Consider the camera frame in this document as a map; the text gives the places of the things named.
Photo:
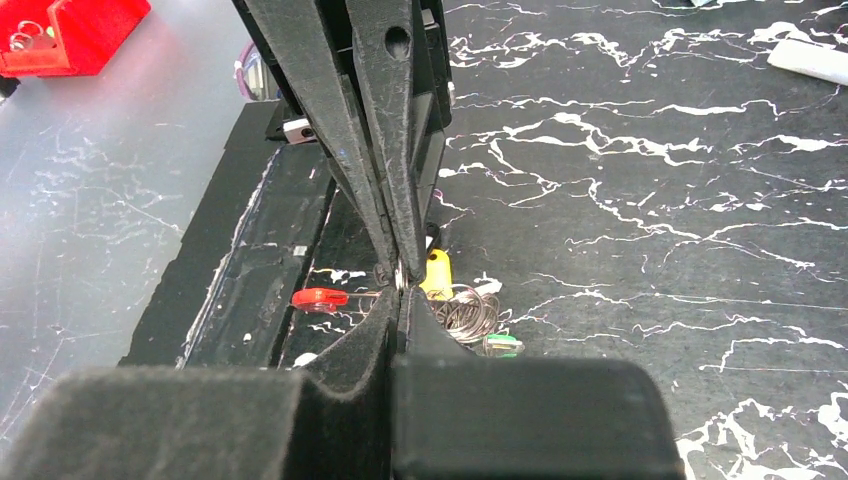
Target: red plastic box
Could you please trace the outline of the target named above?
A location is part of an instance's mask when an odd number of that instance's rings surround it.
[[[97,75],[149,12],[147,0],[0,0],[0,75]],[[56,46],[12,51],[22,21],[52,27]]]

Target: yellow keychain tag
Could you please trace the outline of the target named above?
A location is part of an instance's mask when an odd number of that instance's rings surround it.
[[[442,250],[434,249],[427,258],[427,277],[421,282],[421,290],[430,300],[448,301],[453,298],[451,285],[450,258]]]

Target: silver metal part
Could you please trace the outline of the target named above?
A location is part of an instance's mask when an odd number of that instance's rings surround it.
[[[405,292],[409,288],[409,278],[406,276],[406,269],[400,259],[398,259],[398,266],[395,269],[395,288],[398,292]]]
[[[292,145],[316,140],[315,131],[305,118],[284,123],[283,132],[286,134],[286,140]]]
[[[451,98],[451,107],[456,104],[456,85],[453,82],[448,82],[448,94]]]
[[[424,21],[424,26],[429,27],[430,25],[435,25],[436,19],[433,18],[433,12],[429,8],[425,8],[421,10],[421,20]]]
[[[274,80],[274,75],[271,74],[271,69],[264,61],[259,62],[259,72],[259,77],[262,79],[262,97],[265,100],[275,100],[279,87]]]

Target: red object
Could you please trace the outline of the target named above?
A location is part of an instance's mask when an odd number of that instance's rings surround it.
[[[292,305],[304,312],[334,313],[339,307],[347,305],[349,298],[349,294],[341,290],[306,288],[295,292]]]
[[[0,75],[97,75],[149,12],[147,0],[0,0]],[[12,51],[22,21],[53,27],[56,46]]]

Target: green keychain tag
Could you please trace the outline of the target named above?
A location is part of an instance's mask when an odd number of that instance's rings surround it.
[[[483,353],[487,357],[515,358],[524,351],[524,343],[509,335],[493,333],[483,339]]]

